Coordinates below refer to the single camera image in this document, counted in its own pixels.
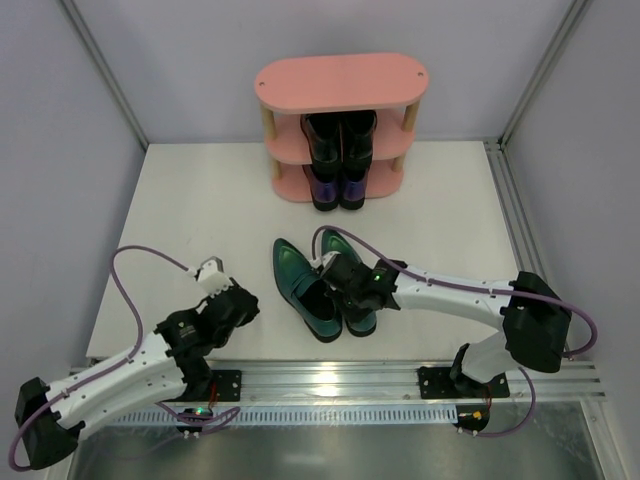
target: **metal floor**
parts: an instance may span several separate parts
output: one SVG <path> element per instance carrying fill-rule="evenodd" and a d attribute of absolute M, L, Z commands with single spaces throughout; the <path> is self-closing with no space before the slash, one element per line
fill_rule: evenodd
<path fill-rule="evenodd" d="M 526 404 L 494 405 L 491 430 L 513 426 Z M 110 427 L 82 444 L 69 479 L 371 480 L 604 478 L 578 403 L 543 403 L 532 423 L 500 439 L 450 425 L 238 428 L 175 440 L 167 427 Z"/>

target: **shoe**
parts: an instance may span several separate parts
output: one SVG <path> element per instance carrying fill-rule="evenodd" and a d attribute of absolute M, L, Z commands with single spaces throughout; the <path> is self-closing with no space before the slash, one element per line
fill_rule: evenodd
<path fill-rule="evenodd" d="M 305 165 L 302 169 L 309 180 L 313 206 L 321 212 L 328 212 L 336 208 L 340 201 L 338 174 L 317 173 L 314 171 L 313 165 Z"/>
<path fill-rule="evenodd" d="M 342 163 L 345 169 L 364 171 L 373 160 L 373 132 L 378 123 L 375 110 L 342 114 Z"/>
<path fill-rule="evenodd" d="M 358 210 L 364 205 L 365 194 L 367 192 L 367 177 L 369 169 L 359 172 L 342 171 L 340 206 L 346 210 Z"/>
<path fill-rule="evenodd" d="M 309 142 L 311 164 L 320 174 L 338 173 L 342 168 L 340 115 L 312 113 L 300 116 L 300 128 Z"/>
<path fill-rule="evenodd" d="M 325 295 L 327 286 L 296 247 L 282 238 L 273 243 L 273 275 L 282 298 L 302 316 L 314 337 L 323 343 L 342 333 L 342 317 Z"/>
<path fill-rule="evenodd" d="M 360 256 L 351 245 L 335 230 L 325 230 L 322 232 L 322 255 L 329 252 L 339 252 L 346 255 L 351 260 L 362 262 Z M 341 295 L 334 297 L 336 307 L 342 313 L 342 318 L 347 325 L 347 329 L 356 337 L 366 337 L 376 331 L 377 318 L 375 312 L 370 312 L 366 316 L 361 309 L 351 307 L 346 304 Z"/>

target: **wooden rack post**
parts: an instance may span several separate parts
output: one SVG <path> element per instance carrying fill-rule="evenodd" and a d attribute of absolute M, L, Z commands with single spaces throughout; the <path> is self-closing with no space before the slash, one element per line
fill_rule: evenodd
<path fill-rule="evenodd" d="M 275 140 L 278 137 L 278 131 L 276 130 L 276 121 L 273 116 L 273 112 L 260 104 L 260 114 L 262 115 L 262 125 L 264 127 L 265 137 L 269 140 Z M 271 162 L 271 177 L 274 180 L 280 179 L 282 177 L 280 162 L 271 155 L 269 155 L 269 161 Z"/>
<path fill-rule="evenodd" d="M 420 100 L 415 103 L 409 105 L 404 111 L 404 118 L 402 119 L 402 130 L 405 132 L 410 132 L 413 130 L 413 127 L 416 125 L 416 120 L 418 118 L 418 109 L 420 108 Z M 394 172 L 401 172 L 404 168 L 404 158 L 406 157 L 406 153 L 403 153 L 399 157 L 393 160 L 393 165 L 391 166 L 391 170 Z"/>

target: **black shoe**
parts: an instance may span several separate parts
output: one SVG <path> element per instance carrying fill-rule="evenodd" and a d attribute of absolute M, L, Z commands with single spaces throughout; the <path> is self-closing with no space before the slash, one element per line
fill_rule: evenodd
<path fill-rule="evenodd" d="M 316 172 L 337 173 L 342 167 L 340 115 L 337 113 L 301 115 L 300 128 L 309 142 L 311 164 Z"/>
<path fill-rule="evenodd" d="M 375 110 L 342 114 L 342 162 L 347 170 L 364 171 L 373 160 L 373 132 L 378 123 Z"/>

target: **black mount bracket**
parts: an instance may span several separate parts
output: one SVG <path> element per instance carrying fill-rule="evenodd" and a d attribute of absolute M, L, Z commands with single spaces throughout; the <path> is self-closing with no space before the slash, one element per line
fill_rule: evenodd
<path fill-rule="evenodd" d="M 217 402 L 239 402 L 242 393 L 242 371 L 212 370 L 211 373 L 213 376 L 207 395 L 210 394 L 215 383 Z M 209 397 L 202 398 L 202 400 L 209 400 Z"/>
<path fill-rule="evenodd" d="M 451 367 L 420 367 L 417 373 L 420 398 L 423 400 L 470 398 L 462 395 L 451 380 Z M 509 384 L 504 373 L 495 376 L 486 385 L 488 385 L 493 398 L 508 398 L 510 396 Z"/>

